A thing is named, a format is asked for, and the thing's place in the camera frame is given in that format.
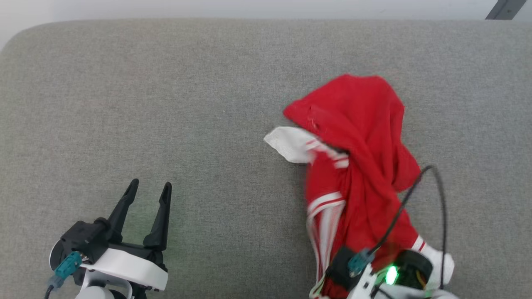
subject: white wall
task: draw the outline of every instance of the white wall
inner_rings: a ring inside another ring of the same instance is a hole
[[[0,48],[38,24],[79,19],[222,17],[484,19],[497,0],[0,0]]]

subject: cable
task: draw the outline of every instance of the cable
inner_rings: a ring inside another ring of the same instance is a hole
[[[379,288],[380,288],[380,285],[382,285],[383,283],[379,283],[378,285],[376,285],[373,290],[371,291],[371,293],[369,293],[369,297],[371,299],[374,299],[375,296],[377,296],[377,292],[379,291]]]
[[[417,271],[415,272],[415,276],[417,277],[419,283],[421,284],[421,287],[422,287],[423,289],[425,289],[425,286],[427,285],[427,282],[424,281],[424,280],[421,278],[421,273],[419,272],[419,270],[417,270]]]
[[[49,286],[48,289],[46,290],[46,293],[44,294],[44,299],[49,299],[50,298],[50,293],[52,292],[52,290],[54,289],[54,286]]]
[[[397,213],[395,214],[395,217],[392,220],[392,223],[390,223],[390,226],[388,227],[388,229],[386,230],[386,232],[384,233],[384,235],[380,239],[380,241],[375,245],[375,247],[373,247],[370,250],[369,255],[375,253],[375,251],[377,251],[381,246],[384,245],[384,243],[386,242],[386,239],[388,238],[388,236],[390,235],[390,233],[394,229],[395,224],[397,223],[397,220],[399,219],[399,216],[401,216],[401,212],[403,212],[404,207],[406,206],[408,200],[410,200],[410,197],[412,196],[412,193],[414,192],[415,188],[418,186],[419,182],[421,182],[421,179],[423,178],[423,175],[425,175],[425,173],[427,171],[429,171],[429,170],[432,170],[432,172],[434,174],[434,177],[436,178],[436,185],[438,187],[439,199],[440,199],[441,204],[442,204],[442,218],[443,218],[442,252],[443,252],[443,254],[442,254],[442,271],[440,273],[441,274],[441,278],[440,278],[440,286],[439,286],[439,288],[443,289],[443,274],[444,274],[444,268],[445,268],[444,267],[444,265],[445,265],[445,253],[447,251],[447,206],[445,204],[445,193],[444,193],[444,190],[443,190],[442,177],[440,176],[438,169],[434,165],[426,166],[425,168],[423,168],[423,170],[421,170],[421,173],[419,173],[418,177],[415,179],[414,184],[412,184],[412,187],[410,187],[410,189],[408,189],[408,192],[404,196],[403,201],[401,202],[401,206],[399,206],[399,209],[397,210]]]
[[[388,292],[380,289],[380,287],[377,287],[377,291],[381,292],[384,296],[386,296],[386,298],[388,299],[394,299],[390,294],[388,294]]]

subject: white fabric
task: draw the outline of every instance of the white fabric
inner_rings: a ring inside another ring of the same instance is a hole
[[[314,212],[314,209],[316,209],[320,204],[330,202],[333,200],[337,200],[341,197],[342,197],[342,194],[340,192],[333,192],[333,193],[329,193],[321,197],[318,197],[312,201],[312,203],[306,209],[306,212],[308,215],[311,215],[312,212]]]
[[[291,163],[310,163],[312,157],[306,145],[314,140],[317,140],[316,136],[294,127],[276,127],[264,137],[267,144]]]
[[[437,289],[440,284],[440,277],[442,276],[442,251],[436,250],[430,245],[428,245],[423,238],[418,237],[412,246],[412,250],[420,252],[425,256],[433,265],[433,271],[427,281],[427,286],[425,289]],[[444,278],[443,283],[446,285],[451,281],[454,271],[454,259],[453,257],[446,253],[445,254],[445,269],[443,272]]]
[[[295,127],[276,127],[264,137],[264,141],[291,163],[312,163],[313,148],[327,153],[335,160],[336,168],[347,168],[349,159],[347,154],[338,153],[318,140],[310,132]]]

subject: robotic arm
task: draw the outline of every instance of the robotic arm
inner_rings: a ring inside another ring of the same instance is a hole
[[[167,247],[172,185],[164,185],[152,230],[142,245],[136,245],[122,242],[122,228],[138,183],[138,179],[131,181],[109,219],[78,221],[61,236],[50,253],[55,275],[46,296],[69,275],[81,286],[76,299],[146,299],[146,291],[166,288],[168,270],[162,252]],[[107,285],[123,287],[127,294]]]
[[[342,247],[326,275],[349,291],[347,299],[459,299],[442,289],[425,288],[433,265],[421,253],[405,250],[393,265],[378,273],[371,260],[367,252],[356,254]]]

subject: white stripe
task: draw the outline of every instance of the white stripe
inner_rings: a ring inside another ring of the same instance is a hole
[[[318,140],[313,140],[312,142],[308,142],[306,145],[306,150],[307,151],[316,150],[318,152],[326,153],[329,159],[331,160],[340,160],[340,159],[346,159],[349,157],[346,153],[338,153],[334,149],[319,142]]]
[[[421,236],[418,236],[418,238],[414,242],[414,245],[412,245],[412,249],[415,251],[419,251],[421,245],[423,245],[423,238],[421,238]]]
[[[335,168],[347,168],[347,167],[349,167],[349,160],[345,159],[345,160],[336,161],[334,163],[334,167]]]
[[[323,288],[323,283],[325,282],[325,276],[323,276],[320,281],[318,281],[316,283],[316,285],[314,285],[314,287],[312,287],[310,289],[310,293],[309,293],[309,298],[310,299],[316,299],[316,298],[328,298],[328,297],[322,297],[321,296],[321,289]]]
[[[314,218],[316,217],[316,215],[318,213],[320,213],[321,211],[329,208],[329,207],[334,207],[334,206],[338,206],[338,205],[344,205],[345,204],[345,201],[344,200],[341,200],[341,201],[335,201],[335,202],[330,202],[330,203],[327,203],[327,204],[324,204],[322,206],[320,206],[319,208],[315,209],[308,217],[308,218]]]
[[[316,226],[314,225],[314,217],[308,217],[306,220],[306,231],[309,234],[310,242],[312,243],[312,249],[314,250],[314,257],[316,258],[316,281],[320,279],[319,277],[319,268],[320,268],[320,257],[318,256],[318,244],[319,240],[314,239],[314,230]]]
[[[325,270],[327,269],[327,266],[329,266],[329,259],[327,257],[327,254],[330,254],[330,251],[327,250],[329,248],[329,231],[331,226],[331,217],[332,217],[332,209],[326,209],[321,214],[321,221],[320,221],[320,260],[321,260],[321,270],[322,276],[325,273]]]
[[[326,194],[326,195],[323,195],[323,196],[320,196],[318,198],[316,198],[310,205],[309,207],[307,207],[306,211],[307,213],[312,213],[312,211],[317,207],[319,206],[320,204],[324,203],[324,202],[328,202],[328,201],[333,201],[333,200],[337,200],[339,198],[341,198],[342,195],[340,192],[333,192],[333,193],[329,193],[329,194]]]
[[[334,238],[336,237],[336,230],[338,229],[338,223],[340,222],[340,215],[342,215],[342,210],[344,209],[344,205],[342,206],[333,206],[331,210],[333,211],[332,217],[331,217],[331,224],[332,224],[332,236],[329,240],[329,246],[327,247],[327,259],[326,259],[326,265],[330,264],[331,259],[331,251],[333,250],[333,243]]]

